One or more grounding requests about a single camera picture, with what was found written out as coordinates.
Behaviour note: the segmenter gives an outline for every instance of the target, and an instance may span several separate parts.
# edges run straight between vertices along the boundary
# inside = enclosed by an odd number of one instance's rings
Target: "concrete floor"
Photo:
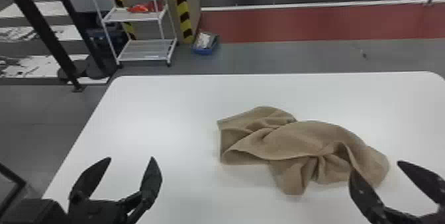
[[[445,39],[222,44],[212,56],[194,55],[182,45],[171,68],[163,62],[126,63],[115,77],[417,70],[445,76],[444,43]],[[107,86],[91,85],[83,93],[71,89],[0,85],[0,162],[28,182],[28,196],[45,192]]]

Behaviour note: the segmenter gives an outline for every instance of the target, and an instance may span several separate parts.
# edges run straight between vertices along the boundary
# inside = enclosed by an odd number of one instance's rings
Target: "red object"
[[[200,28],[221,42],[444,38],[445,3],[204,11]]]
[[[162,0],[156,1],[156,4],[158,5],[158,11],[162,11],[164,9],[164,2]],[[154,6],[154,2],[151,1],[146,4],[136,4],[133,7],[127,8],[127,11],[131,13],[151,13],[156,12],[156,8]]]

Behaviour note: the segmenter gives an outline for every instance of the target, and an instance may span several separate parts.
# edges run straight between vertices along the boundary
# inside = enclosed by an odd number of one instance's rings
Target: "white wire shelf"
[[[177,39],[165,40],[129,40],[119,54],[118,60],[165,60],[170,63]]]
[[[131,13],[126,8],[113,7],[103,18],[104,23],[121,23],[137,21],[160,21],[168,10],[168,5],[164,5],[162,11],[150,13]]]

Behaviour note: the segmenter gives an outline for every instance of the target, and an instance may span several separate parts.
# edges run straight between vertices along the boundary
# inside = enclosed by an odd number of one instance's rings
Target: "table surface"
[[[377,189],[388,206],[435,211],[395,164],[408,160],[445,176],[445,83],[430,72],[120,77],[44,197],[67,209],[80,173],[111,156],[93,198],[120,199],[139,188],[154,156],[164,183],[139,223],[367,223],[346,183],[311,182],[303,196],[292,197],[275,186],[266,165],[219,162],[216,121],[261,105],[350,129],[389,158]]]

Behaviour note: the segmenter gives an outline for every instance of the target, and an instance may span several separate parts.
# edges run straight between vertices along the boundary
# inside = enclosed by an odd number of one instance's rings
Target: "crumpled towel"
[[[273,107],[218,121],[221,162],[268,163],[285,194],[301,195],[309,180],[319,184],[347,181],[351,166],[378,186],[389,170],[385,155],[354,133],[319,121],[297,121]]]

